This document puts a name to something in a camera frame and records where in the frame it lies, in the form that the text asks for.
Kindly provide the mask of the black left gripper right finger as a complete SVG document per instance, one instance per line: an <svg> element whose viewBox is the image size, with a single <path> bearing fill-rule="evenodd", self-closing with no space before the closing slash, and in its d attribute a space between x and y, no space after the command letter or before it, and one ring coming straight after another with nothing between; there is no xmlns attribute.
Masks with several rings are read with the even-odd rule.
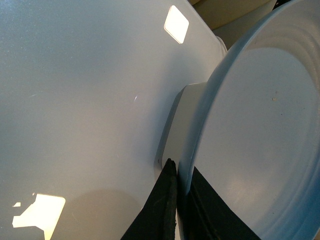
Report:
<svg viewBox="0 0 320 240"><path fill-rule="evenodd" d="M189 240L259 240L195 167L187 195Z"/></svg>

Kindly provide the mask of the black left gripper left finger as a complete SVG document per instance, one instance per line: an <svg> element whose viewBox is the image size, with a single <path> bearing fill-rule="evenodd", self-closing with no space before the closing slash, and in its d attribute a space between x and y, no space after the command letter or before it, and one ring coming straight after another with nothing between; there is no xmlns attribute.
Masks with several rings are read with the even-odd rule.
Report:
<svg viewBox="0 0 320 240"><path fill-rule="evenodd" d="M174 240L177 195L176 164L169 158L143 208L121 238L123 240Z"/></svg>

